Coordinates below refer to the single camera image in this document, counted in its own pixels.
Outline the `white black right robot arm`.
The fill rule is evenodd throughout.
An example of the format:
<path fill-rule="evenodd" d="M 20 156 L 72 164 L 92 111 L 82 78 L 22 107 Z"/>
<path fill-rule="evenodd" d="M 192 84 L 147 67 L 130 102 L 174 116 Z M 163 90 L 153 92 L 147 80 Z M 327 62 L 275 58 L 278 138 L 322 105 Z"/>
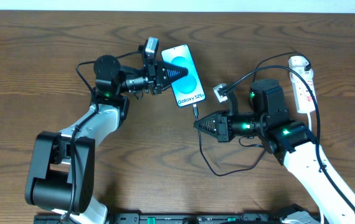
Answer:
<path fill-rule="evenodd" d="M 251 113 L 238 112 L 234 94 L 228 100 L 229 110 L 209 114 L 194 127 L 219 142 L 230 142 L 236 136 L 258 137 L 263 148 L 301 182 L 329 223 L 355 223 L 354 192 L 316 145 L 316 136 L 307 125 L 290 119 L 277 80 L 251 85 Z"/>

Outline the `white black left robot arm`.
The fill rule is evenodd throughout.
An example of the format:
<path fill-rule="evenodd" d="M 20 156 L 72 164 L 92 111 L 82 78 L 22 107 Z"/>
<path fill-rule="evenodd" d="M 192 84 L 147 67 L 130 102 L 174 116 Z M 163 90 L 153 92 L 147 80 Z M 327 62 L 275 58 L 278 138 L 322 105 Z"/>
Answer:
<path fill-rule="evenodd" d="M 141 69 L 122 66 L 111 55 L 93 61 L 89 110 L 69 127 L 43 131 L 35 139 L 25 189 L 28 204 L 58 213 L 60 223 L 110 222 L 107 206 L 93 196 L 95 149 L 127 118 L 126 93 L 157 95 L 188 74 L 186 68 L 154 57 L 142 59 Z"/>

